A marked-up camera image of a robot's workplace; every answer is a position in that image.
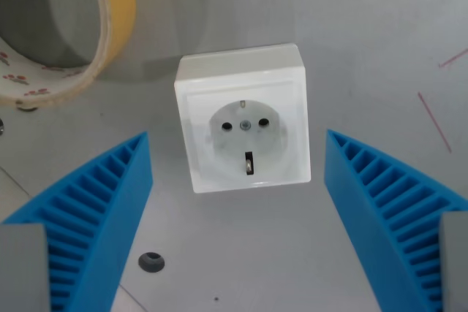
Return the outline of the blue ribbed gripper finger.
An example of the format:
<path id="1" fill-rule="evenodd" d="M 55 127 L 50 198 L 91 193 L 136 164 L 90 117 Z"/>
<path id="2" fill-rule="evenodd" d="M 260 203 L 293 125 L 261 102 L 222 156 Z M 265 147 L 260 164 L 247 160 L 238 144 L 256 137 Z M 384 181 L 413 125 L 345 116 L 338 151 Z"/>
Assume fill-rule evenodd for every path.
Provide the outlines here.
<path id="1" fill-rule="evenodd" d="M 41 224 L 52 311 L 110 311 L 153 186 L 147 133 L 39 193 L 5 224 Z"/>
<path id="2" fill-rule="evenodd" d="M 442 311 L 442 215 L 467 200 L 351 137 L 326 134 L 324 182 L 381 311 Z"/>

